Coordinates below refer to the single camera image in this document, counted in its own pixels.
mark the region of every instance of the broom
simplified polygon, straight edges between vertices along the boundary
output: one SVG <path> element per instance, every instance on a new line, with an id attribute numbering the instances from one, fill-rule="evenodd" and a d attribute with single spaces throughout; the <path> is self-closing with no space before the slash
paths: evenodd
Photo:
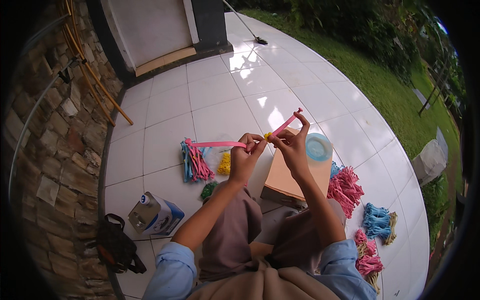
<path id="1" fill-rule="evenodd" d="M 230 4 L 228 4 L 228 2 L 226 2 L 225 0 L 222 0 L 223 3 L 225 3 L 228 8 L 230 8 L 230 10 L 232 12 L 235 13 L 235 15 L 240 19 L 240 21 L 243 23 L 243 25 L 245 25 L 245 27 L 248 29 L 248 31 L 250 31 L 250 33 L 252 34 L 252 36 L 255 38 L 255 41 L 257 41 L 257 43 L 261 44 L 261 45 L 267 45 L 268 42 L 264 39 L 262 39 L 261 37 L 258 37 L 258 36 L 255 36 L 255 34 L 253 34 L 253 32 L 250 30 L 250 28 L 248 28 L 248 26 L 245 24 L 245 22 L 240 18 L 239 14 L 233 9 L 233 7 L 230 6 Z"/>

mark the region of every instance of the hand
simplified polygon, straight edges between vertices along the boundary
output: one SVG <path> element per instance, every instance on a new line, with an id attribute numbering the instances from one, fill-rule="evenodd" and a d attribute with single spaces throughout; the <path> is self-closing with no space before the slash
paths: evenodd
<path id="1" fill-rule="evenodd" d="M 303 125 L 300 132 L 294 135 L 292 132 L 284 129 L 280 131 L 277 136 L 270 135 L 268 141 L 273 143 L 275 148 L 280 149 L 285 163 L 292 173 L 292 177 L 298 180 L 302 176 L 310 174 L 307 163 L 307 152 L 305 151 L 305 138 L 307 137 L 310 123 L 308 123 L 303 115 L 297 112 L 293 114 Z"/>
<path id="2" fill-rule="evenodd" d="M 246 133 L 239 142 L 246 144 L 247 148 L 233 147 L 230 151 L 231 167 L 228 181 L 244 185 L 252 175 L 258 158 L 267 146 L 267 141 L 261 135 Z"/>

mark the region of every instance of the light blue sleeve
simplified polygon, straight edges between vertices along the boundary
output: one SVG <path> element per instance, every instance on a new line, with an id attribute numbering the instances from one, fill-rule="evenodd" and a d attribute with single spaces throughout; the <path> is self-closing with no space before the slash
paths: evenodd
<path id="1" fill-rule="evenodd" d="M 156 271 L 142 300 L 184 300 L 192 291 L 197 268 L 193 252 L 175 242 L 165 244 L 156 256 Z"/>
<path id="2" fill-rule="evenodd" d="M 355 268 L 358 252 L 353 240 L 327 246 L 320 260 L 320 274 L 314 275 L 342 300 L 376 299 L 377 292 Z"/>

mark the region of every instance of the white tile floor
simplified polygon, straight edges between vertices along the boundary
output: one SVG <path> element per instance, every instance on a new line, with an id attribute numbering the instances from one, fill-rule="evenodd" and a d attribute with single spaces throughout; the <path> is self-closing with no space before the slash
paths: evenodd
<path id="1" fill-rule="evenodd" d="M 185 221 L 201 207 L 203 183 L 183 182 L 184 137 L 208 142 L 237 140 L 245 132 L 263 135 L 302 107 L 312 124 L 310 132 L 330 139 L 333 160 L 353 166 L 365 192 L 347 220 L 347 238 L 361 226 L 367 202 L 398 214 L 395 242 L 382 246 L 377 241 L 385 266 L 378 299 L 416 298 L 428 268 L 428 224 L 420 188 L 398 139 L 363 93 L 332 64 L 276 29 L 243 18 L 268 45 L 254 43 L 240 21 L 226 13 L 233 53 L 177 67 L 126 92 L 121 107 L 134 125 L 118 115 L 107 160 L 106 213 L 127 220 L 140 195 L 149 191 L 180 207 Z M 249 180 L 254 197 L 260 196 L 273 153 L 273 147 L 264 151 Z M 272 242 L 279 222 L 292 210 L 259 201 L 264 230 L 257 240 Z M 147 272 L 127 272 L 118 280 L 127 299 L 141 298 L 155 270 L 155 253 L 169 238 L 140 236 L 128 221 L 125 232 L 136 241 Z"/>

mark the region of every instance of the stone wall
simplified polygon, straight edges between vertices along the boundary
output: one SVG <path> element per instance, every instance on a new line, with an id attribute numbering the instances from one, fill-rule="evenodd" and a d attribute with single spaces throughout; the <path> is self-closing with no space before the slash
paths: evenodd
<path id="1" fill-rule="evenodd" d="M 85 56 L 102 84 L 116 98 L 122 83 L 99 43 L 84 0 L 74 2 Z M 43 24 L 58 17 L 51 5 Z M 20 132 L 40 94 L 72 57 L 55 28 L 19 62 L 11 108 L 4 112 L 3 172 L 10 173 Z M 98 181 L 108 123 L 86 84 L 90 80 L 109 111 L 112 103 L 80 67 L 68 69 L 69 84 L 58 79 L 36 110 L 22 142 L 12 208 L 41 273 L 64 299 L 115 299 L 107 270 L 95 248 Z"/>

